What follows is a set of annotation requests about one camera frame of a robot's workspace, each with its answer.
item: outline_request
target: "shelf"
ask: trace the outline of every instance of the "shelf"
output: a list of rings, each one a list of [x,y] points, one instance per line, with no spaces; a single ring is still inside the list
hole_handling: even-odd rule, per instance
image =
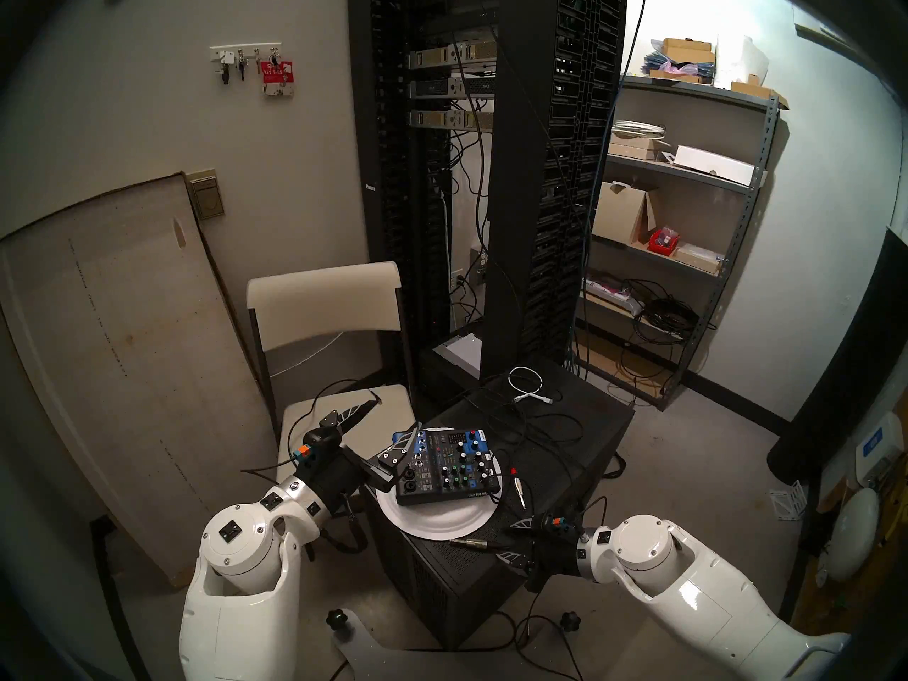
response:
[[[708,172],[692,171],[688,168],[681,168],[677,165],[667,164],[662,161],[641,161],[638,158],[626,158],[623,155],[608,154],[608,162],[617,165],[629,165],[632,168],[643,168],[648,171],[664,172],[668,175],[674,175],[686,180],[693,180],[697,183],[705,183],[714,187],[721,187],[725,190],[731,190],[733,193],[746,194],[749,190],[747,185],[735,183],[731,180],[725,180]]]
[[[587,337],[589,338],[589,363],[587,363]],[[577,341],[580,344],[577,358],[579,358],[579,362],[584,368],[589,368],[597,376],[615,383],[621,389],[633,393],[654,405],[662,399],[662,389],[672,375],[671,370],[663,369],[653,378],[635,378],[621,368],[621,362],[624,363],[626,368],[633,370],[634,373],[645,376],[657,373],[661,367],[630,351],[625,351],[622,357],[621,347],[616,346],[607,339],[597,337],[593,333],[587,334],[586,331],[579,327],[577,327]]]
[[[655,251],[650,251],[647,248],[647,245],[645,243],[634,242],[634,243],[625,245],[624,243],[613,242],[611,239],[604,239],[601,236],[593,236],[593,241],[599,242],[606,246],[612,246],[617,249],[628,249],[629,251],[633,251],[634,253],[643,253],[650,258],[657,258],[660,261],[665,261],[667,263],[674,263],[676,265],[681,266],[682,268],[686,268],[688,270],[694,271],[694,273],[700,273],[701,275],[708,275],[710,278],[717,278],[719,275],[718,271],[715,273],[711,273],[710,271],[704,271],[702,268],[697,268],[697,266],[688,265],[687,263],[684,263],[683,261],[678,261],[678,259],[675,258],[674,252],[672,252],[672,255],[670,255],[670,256],[664,256],[661,253],[656,253]]]
[[[769,108],[769,100],[765,100],[762,97],[754,97],[752,94],[723,90],[721,87],[713,87],[710,84],[683,83],[680,80],[669,80],[664,77],[629,75],[624,79],[622,87],[628,90],[648,90],[650,92],[678,94],[684,97],[710,100],[721,104],[732,104],[733,106],[744,107],[744,109],[753,109],[756,112],[765,112]]]
[[[583,299],[583,290],[581,290],[580,292],[580,298],[581,300]],[[627,317],[629,320],[634,319],[634,315],[632,315],[628,310],[625,310],[620,305],[612,304],[607,300],[603,300],[602,298],[595,296],[589,290],[587,290],[587,300],[592,302],[593,304],[598,305],[599,307],[604,307],[606,310],[614,312],[615,314],[620,314],[622,317]],[[674,337],[675,339],[684,339],[684,337],[682,337],[680,334],[675,334],[674,331],[665,331],[663,329],[655,327],[654,325],[649,323],[646,317],[641,318],[640,323],[647,325],[647,327],[649,327],[653,331],[659,331],[663,334],[667,334],[670,337]]]

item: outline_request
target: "white plastic bracket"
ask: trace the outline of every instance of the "white plastic bracket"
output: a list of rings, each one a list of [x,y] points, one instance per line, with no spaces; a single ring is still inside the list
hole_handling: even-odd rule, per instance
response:
[[[280,41],[274,41],[267,44],[230,44],[230,45],[213,45],[208,48],[208,59],[212,63],[222,63],[222,58],[224,58],[224,52],[232,51],[234,55],[239,51],[243,51],[244,58],[253,58],[255,55],[255,49],[259,49],[259,57],[261,60],[268,60],[271,58],[271,49],[276,49],[277,57],[281,57],[282,43]]]
[[[800,481],[793,482],[788,490],[769,490],[766,493],[773,504],[776,519],[796,520],[804,516],[807,508],[807,496],[801,488]]]

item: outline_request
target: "light switch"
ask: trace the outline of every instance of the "light switch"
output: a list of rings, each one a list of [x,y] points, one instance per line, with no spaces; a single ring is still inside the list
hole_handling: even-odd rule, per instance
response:
[[[224,214],[221,203],[221,191],[214,171],[191,172],[186,175],[186,187],[193,201],[195,215],[199,219],[209,219]]]

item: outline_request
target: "black speaker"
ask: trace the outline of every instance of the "black speaker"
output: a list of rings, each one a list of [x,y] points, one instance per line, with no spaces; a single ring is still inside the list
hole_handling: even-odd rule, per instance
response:
[[[766,456],[791,485],[841,449],[873,404],[908,341],[908,246],[886,231],[874,275],[816,387]]]

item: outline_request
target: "chair seat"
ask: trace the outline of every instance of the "chair seat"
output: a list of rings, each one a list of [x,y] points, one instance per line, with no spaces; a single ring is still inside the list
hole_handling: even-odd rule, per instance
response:
[[[375,394],[381,398],[381,405],[372,408],[365,419],[344,435],[344,443],[364,459],[371,459],[379,451],[391,444],[391,435],[394,432],[410,428],[415,421],[413,409],[410,407],[410,397],[407,389],[402,385],[383,385],[373,388]],[[342,412],[349,407],[359,405],[372,399],[367,389],[362,391],[342,392],[336,395],[323,395],[311,415],[300,420],[293,428],[290,436],[290,450],[297,449],[302,444],[302,438],[307,431],[319,426],[319,420],[332,410]],[[287,459],[287,431],[293,422],[301,415],[306,414],[312,407],[312,400],[294,402],[284,410],[283,425],[281,427],[281,447],[278,452],[278,461]],[[278,467],[277,480],[281,482],[294,472],[293,464],[284,464]]]

